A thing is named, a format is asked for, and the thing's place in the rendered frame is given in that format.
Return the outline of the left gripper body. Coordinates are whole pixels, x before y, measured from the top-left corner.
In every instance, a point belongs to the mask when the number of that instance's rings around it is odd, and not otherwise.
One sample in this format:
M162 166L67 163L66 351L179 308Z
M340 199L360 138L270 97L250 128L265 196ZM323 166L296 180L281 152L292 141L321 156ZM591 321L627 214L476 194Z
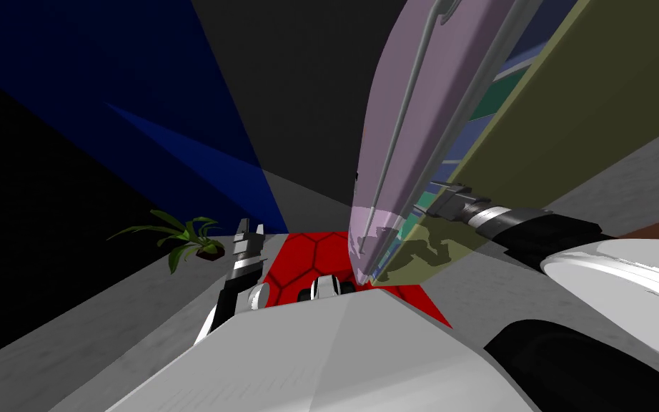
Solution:
M255 258L262 254L265 235L255 232L242 232L233 239L233 256L236 261Z

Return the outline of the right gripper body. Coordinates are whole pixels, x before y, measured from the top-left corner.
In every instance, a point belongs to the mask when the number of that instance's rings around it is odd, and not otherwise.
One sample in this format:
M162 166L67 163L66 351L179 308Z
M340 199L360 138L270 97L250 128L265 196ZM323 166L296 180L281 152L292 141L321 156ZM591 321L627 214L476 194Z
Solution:
M487 203L487 198L473 193L471 187L440 181L431 183L441 186L442 190L438 198L425 210L425 214L430 217L464 220L463 215L467 209L478 203Z

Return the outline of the red hexagon rug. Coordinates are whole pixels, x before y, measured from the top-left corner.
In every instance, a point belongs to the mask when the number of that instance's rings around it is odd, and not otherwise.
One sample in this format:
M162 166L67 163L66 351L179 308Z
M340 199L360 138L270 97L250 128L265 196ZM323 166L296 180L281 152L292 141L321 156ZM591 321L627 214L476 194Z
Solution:
M357 292L380 289L410 303L421 314L429 315L446 328L451 325L420 285L372 286L355 281L348 252L347 232L311 232L289 234L272 263L264 283L270 285L268 307L296 303L301 290L310 288L313 280L322 275L334 275L350 282ZM381 314L376 308L363 308L352 314L364 327L397 327L393 314Z

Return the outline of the green potted plant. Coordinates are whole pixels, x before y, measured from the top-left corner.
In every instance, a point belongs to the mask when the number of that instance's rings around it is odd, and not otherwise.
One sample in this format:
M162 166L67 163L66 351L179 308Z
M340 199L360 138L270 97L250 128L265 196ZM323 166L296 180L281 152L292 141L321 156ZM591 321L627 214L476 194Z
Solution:
M136 225L127 227L109 237L109 240L125 233L139 231L152 231L166 233L167 236L157 241L157 247L161 247L168 240L182 241L172 249L167 256L167 265L171 274L174 274L179 266L179 261L186 261L190 255L216 260L225 255L225 246L220 241L208 236L208 232L215 228L216 220L208 217L196 217L185 222L162 210L150 210L153 216L158 217L167 226L163 225Z

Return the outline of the pink fridge door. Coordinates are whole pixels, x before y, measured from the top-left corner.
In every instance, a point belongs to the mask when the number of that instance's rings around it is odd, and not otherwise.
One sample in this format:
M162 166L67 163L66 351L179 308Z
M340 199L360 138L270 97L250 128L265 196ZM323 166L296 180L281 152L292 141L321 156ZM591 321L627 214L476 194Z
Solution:
M438 165L471 118L543 0L462 0L435 25L364 246L357 249L435 0L407 0L375 72L365 114L348 232L355 279L378 275L381 259Z

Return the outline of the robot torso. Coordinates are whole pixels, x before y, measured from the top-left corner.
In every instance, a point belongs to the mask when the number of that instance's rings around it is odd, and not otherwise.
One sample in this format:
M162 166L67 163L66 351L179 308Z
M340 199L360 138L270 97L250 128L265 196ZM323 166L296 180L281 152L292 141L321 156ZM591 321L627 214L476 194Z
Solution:
M106 412L541 412L481 347L382 289L248 310Z

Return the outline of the olive fridge cabinet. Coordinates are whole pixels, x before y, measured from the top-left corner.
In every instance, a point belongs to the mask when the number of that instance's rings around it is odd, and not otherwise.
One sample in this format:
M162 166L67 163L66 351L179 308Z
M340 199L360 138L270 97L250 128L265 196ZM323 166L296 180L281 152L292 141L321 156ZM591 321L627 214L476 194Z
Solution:
M575 0L451 178L542 207L659 137L659 0ZM377 285L433 275L410 247Z

